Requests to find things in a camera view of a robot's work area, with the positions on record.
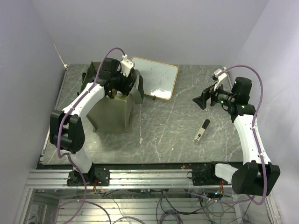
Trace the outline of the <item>yellow pump lotion bottle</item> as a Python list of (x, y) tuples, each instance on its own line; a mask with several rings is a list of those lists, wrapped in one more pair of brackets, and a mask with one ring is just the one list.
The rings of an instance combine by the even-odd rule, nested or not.
[(114, 96), (115, 100), (125, 100), (127, 96), (125, 94), (122, 94), (120, 91), (117, 91), (117, 93)]

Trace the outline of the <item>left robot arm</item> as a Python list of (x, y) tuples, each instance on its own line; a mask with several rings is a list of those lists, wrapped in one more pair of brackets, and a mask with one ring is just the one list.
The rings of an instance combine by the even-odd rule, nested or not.
[(99, 174), (84, 149), (82, 120), (87, 118), (94, 131), (124, 133), (131, 129), (133, 105), (143, 103), (143, 77), (135, 63), (122, 56), (92, 62), (82, 75), (81, 89), (68, 106), (50, 116), (50, 143), (59, 158), (66, 156), (73, 166), (68, 185), (91, 185)]

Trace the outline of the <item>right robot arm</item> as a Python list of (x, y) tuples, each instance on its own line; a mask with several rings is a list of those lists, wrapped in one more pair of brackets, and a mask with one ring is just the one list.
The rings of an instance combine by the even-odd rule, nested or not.
[(256, 109), (248, 103), (252, 81), (237, 77), (231, 92), (227, 92), (222, 84), (226, 77), (226, 74), (213, 76), (215, 84), (204, 89), (193, 102), (204, 110), (209, 100), (211, 106), (219, 103), (228, 112), (240, 138), (243, 165), (235, 168), (225, 162), (213, 161), (206, 179), (212, 185), (223, 179), (237, 194), (268, 196), (280, 176), (280, 168), (271, 163), (263, 147), (254, 116)]

